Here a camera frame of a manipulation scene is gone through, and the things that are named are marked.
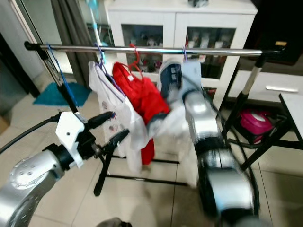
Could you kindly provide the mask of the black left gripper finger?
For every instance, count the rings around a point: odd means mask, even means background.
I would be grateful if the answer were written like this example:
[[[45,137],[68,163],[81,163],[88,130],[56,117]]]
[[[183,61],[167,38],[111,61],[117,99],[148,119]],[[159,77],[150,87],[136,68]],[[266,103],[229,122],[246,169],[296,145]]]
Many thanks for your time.
[[[95,129],[100,125],[104,124],[106,121],[112,119],[115,116],[114,112],[104,112],[102,114],[98,114],[93,118],[88,119],[86,122],[87,129]]]
[[[129,129],[121,130],[115,134],[109,141],[102,147],[102,154],[113,154],[119,144],[128,136]]]

